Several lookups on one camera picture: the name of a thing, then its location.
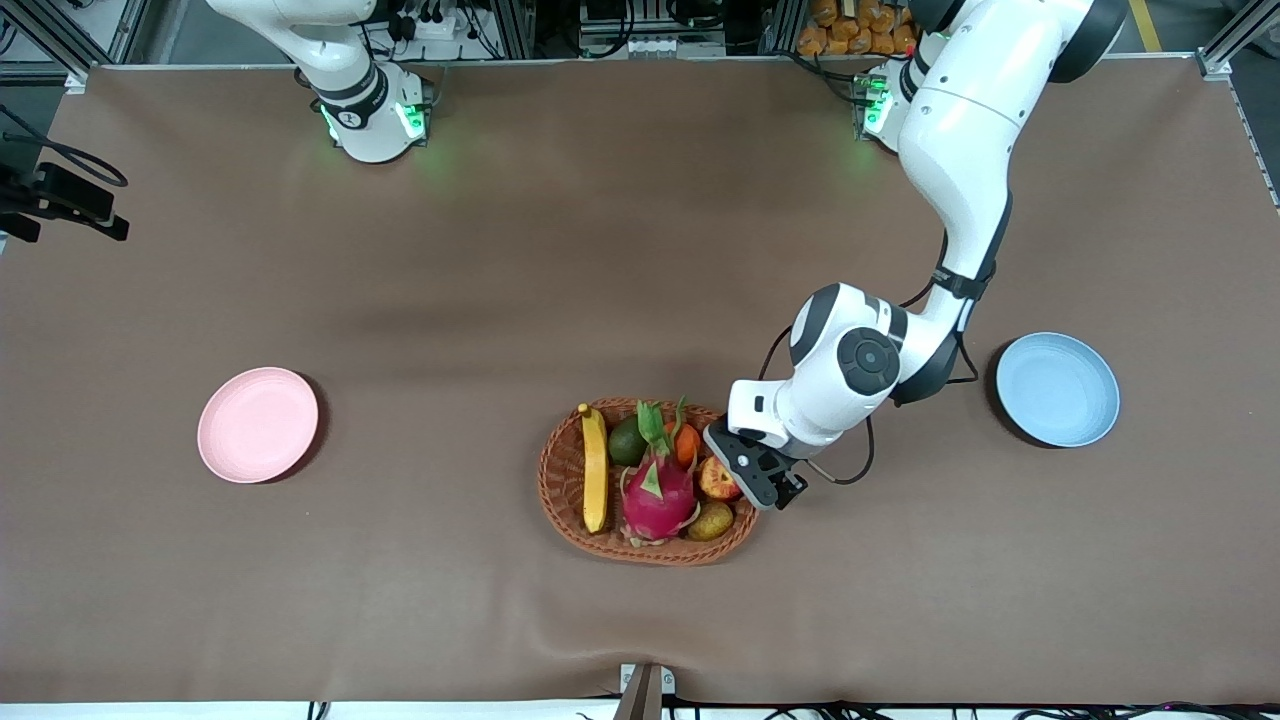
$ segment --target fruit basket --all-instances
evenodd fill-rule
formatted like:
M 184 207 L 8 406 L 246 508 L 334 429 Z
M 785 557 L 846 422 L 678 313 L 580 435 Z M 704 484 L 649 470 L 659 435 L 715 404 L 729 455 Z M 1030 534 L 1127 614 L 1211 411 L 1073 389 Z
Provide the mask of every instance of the fruit basket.
M 604 415 L 605 425 L 613 429 L 623 418 L 635 413 L 636 398 L 607 397 L 590 404 Z M 676 404 L 662 402 L 663 419 L 675 419 Z M 717 413 L 699 405 L 685 406 L 685 421 L 699 433 L 719 418 Z M 698 452 L 698 462 L 708 455 L 705 447 Z M 566 416 L 552 432 L 547 446 L 538 460 L 538 495 L 543 501 L 547 519 L 556 530 L 575 546 L 599 557 L 622 562 L 643 562 L 649 565 L 707 565 L 716 562 L 742 544 L 746 536 L 755 528 L 759 511 L 744 497 L 730 502 L 733 509 L 733 525 L 723 536 L 696 542 L 685 537 L 672 538 L 663 544 L 634 547 L 622 536 L 622 497 L 618 480 L 625 468 L 609 466 L 609 512 L 604 529 L 591 534 L 582 521 L 582 429 L 577 413 Z

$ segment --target dragon fruit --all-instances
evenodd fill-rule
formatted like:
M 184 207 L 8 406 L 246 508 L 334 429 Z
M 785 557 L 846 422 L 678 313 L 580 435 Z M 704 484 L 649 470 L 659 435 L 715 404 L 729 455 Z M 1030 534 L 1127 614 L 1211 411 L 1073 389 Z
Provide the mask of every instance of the dragon fruit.
M 622 474 L 622 534 L 631 544 L 660 544 L 698 519 L 694 465 L 676 461 L 675 437 L 685 423 L 685 398 L 676 407 L 676 425 L 667 432 L 657 405 L 636 404 L 640 436 L 649 443 L 640 468 Z

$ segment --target banana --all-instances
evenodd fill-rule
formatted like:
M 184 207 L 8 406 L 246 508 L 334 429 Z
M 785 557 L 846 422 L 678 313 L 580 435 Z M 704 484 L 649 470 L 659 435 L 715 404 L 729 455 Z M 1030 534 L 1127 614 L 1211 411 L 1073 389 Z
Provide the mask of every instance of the banana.
M 582 418 L 582 521 L 589 533 L 604 529 L 609 506 L 609 456 L 604 415 L 588 404 L 577 406 Z

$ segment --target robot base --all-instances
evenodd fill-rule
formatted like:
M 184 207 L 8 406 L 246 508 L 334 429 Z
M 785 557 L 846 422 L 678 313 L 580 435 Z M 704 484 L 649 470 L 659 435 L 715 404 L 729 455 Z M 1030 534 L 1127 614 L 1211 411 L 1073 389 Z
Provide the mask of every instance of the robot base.
M 378 67 L 387 73 L 387 100 L 364 128 L 343 127 L 324 113 L 334 145 L 361 163 L 389 163 L 415 145 L 426 145 L 431 123 L 434 86 L 394 63 Z

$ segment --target black strap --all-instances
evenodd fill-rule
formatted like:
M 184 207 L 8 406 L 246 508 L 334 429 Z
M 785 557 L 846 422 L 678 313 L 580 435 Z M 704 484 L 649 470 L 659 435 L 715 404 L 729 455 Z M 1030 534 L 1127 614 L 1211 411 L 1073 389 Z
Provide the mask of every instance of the black strap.
M 933 269 L 933 284 L 946 290 L 956 297 L 956 300 L 973 300 L 974 302 L 982 300 L 982 293 L 987 292 L 987 283 L 991 278 L 996 275 L 996 264 L 992 261 L 991 273 L 980 281 L 973 278 L 966 278 L 964 275 L 957 275 L 951 270 L 938 265 Z

